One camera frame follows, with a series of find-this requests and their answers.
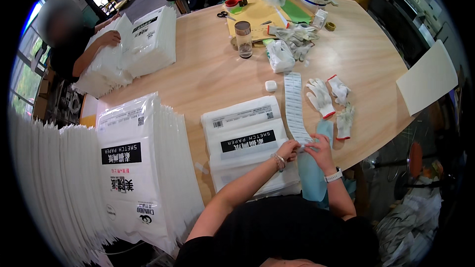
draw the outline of woman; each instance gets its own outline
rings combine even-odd
[[[337,172],[330,141],[306,144],[325,176]],[[285,142],[276,154],[287,162],[300,144]],[[223,187],[205,207],[175,267],[182,266],[373,266],[378,239],[371,224],[357,217],[341,178],[328,183],[330,211],[300,196],[263,198],[245,203],[279,170],[271,157]]]
[[[119,12],[94,28],[84,26],[83,15],[73,0],[48,0],[38,13],[38,33],[51,47],[50,64],[57,75],[77,82],[103,46],[116,46],[121,37],[108,31],[86,50],[89,39],[120,16]]]

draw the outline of stack of plastic bags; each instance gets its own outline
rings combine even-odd
[[[115,47],[105,46],[98,51],[89,67],[84,70],[74,84],[80,90],[96,98],[110,91],[132,83],[132,75],[125,70],[122,53],[128,50],[131,43],[132,23],[126,15],[116,19],[91,37],[89,46],[104,33],[116,30],[121,35],[121,42]]]
[[[65,266],[99,263],[96,251],[115,239],[106,213],[94,129],[27,122],[9,112],[17,179],[29,212]]]
[[[176,62],[176,11],[162,6],[134,22],[130,48],[123,54],[125,66],[136,78]]]
[[[216,192],[269,159],[288,140],[275,96],[205,113],[201,124]],[[284,171],[276,173],[254,197],[298,194],[299,182],[294,163],[288,163]]]
[[[184,116],[152,93],[106,111],[97,136],[117,237],[176,254],[204,209]]]
[[[204,209],[183,115],[154,93],[104,113],[97,132],[9,121],[21,191],[63,265],[99,264],[116,237],[177,254]]]
[[[96,98],[176,61],[176,12],[171,7],[152,11],[133,25],[123,15],[92,36],[86,49],[111,30],[120,33],[120,44],[100,49],[74,84]]]

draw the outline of hand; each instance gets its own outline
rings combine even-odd
[[[117,13],[111,18],[111,22],[114,21],[115,19],[117,19],[118,17],[120,17],[120,12],[117,11]]]
[[[115,47],[120,43],[121,38],[119,32],[111,30],[104,33],[104,35],[99,37],[97,40],[100,42],[101,45],[110,45]]]
[[[324,172],[325,176],[336,173],[336,167],[333,163],[332,149],[330,147],[330,140],[327,136],[322,134],[310,134],[311,137],[318,139],[320,142],[312,142],[305,145],[304,151],[309,153],[317,162],[318,166]]]
[[[277,150],[276,154],[281,156],[284,161],[292,162],[297,157],[296,150],[300,148],[301,145],[296,140],[288,140],[282,144]]]

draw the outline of glass jar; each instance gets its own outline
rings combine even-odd
[[[251,24],[247,21],[239,21],[234,25],[236,42],[239,56],[249,58],[252,56]]]

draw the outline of lid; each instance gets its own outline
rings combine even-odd
[[[246,36],[251,33],[251,24],[247,21],[239,21],[234,25],[236,35]]]

